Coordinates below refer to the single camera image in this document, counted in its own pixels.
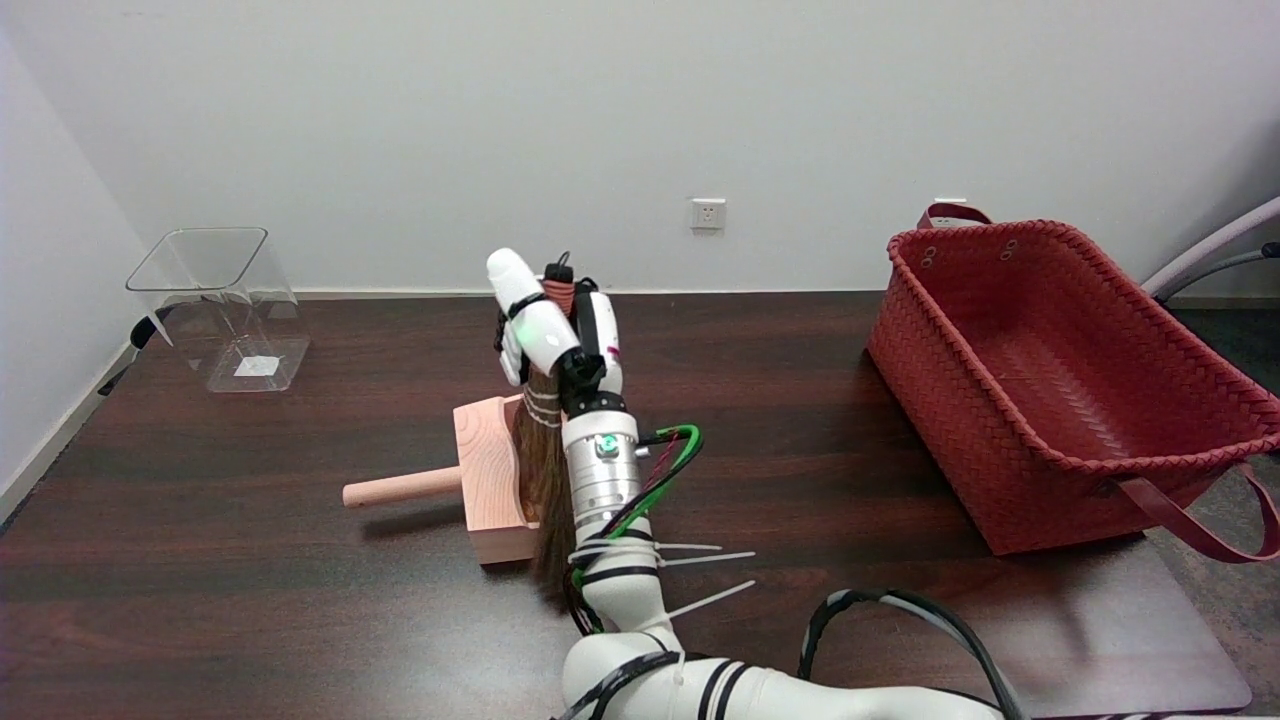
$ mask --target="table surface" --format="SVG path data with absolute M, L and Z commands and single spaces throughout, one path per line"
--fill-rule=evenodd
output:
M 622 296 L 641 427 L 696 423 L 663 574 L 686 647 L 795 671 L 809 614 L 901 587 L 965 618 L 1037 716 L 1234 710 L 1249 691 L 1140 539 L 995 559 L 863 346 L 874 293 Z M 209 395 L 152 342 L 0 538 L 0 716 L 545 719 L 577 634 L 460 500 L 344 510 L 344 483 L 457 461 L 452 409 L 508 392 L 486 299 L 310 302 L 283 393 Z M 989 692 L 893 609 L 828 628 L 814 679 Z

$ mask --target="electrical outlet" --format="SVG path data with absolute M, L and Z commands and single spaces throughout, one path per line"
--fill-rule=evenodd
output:
M 694 219 L 689 227 L 695 231 L 724 229 L 724 209 L 728 202 L 723 197 L 694 197 L 689 202 L 694 206 Z

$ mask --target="gray floor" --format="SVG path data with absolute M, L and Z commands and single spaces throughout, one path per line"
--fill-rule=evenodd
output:
M 1280 395 L 1280 310 L 1178 310 L 1188 328 L 1224 357 Z M 1256 459 L 1260 480 L 1280 500 L 1280 464 Z M 1224 539 L 1257 548 L 1257 501 L 1240 478 L 1216 483 L 1192 514 Z M 1181 546 L 1164 530 L 1147 533 L 1165 564 L 1253 689 L 1248 714 L 1280 715 L 1280 560 L 1226 565 Z

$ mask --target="silver metal joint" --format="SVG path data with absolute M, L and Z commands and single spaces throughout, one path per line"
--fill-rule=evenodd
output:
M 640 495 L 636 443 L 623 434 L 585 437 L 564 448 L 573 488 L 576 527 L 608 520 Z

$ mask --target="acrylic box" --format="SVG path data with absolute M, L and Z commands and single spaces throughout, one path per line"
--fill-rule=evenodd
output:
M 311 338 L 262 228 L 173 231 L 125 287 L 210 392 L 289 387 Z

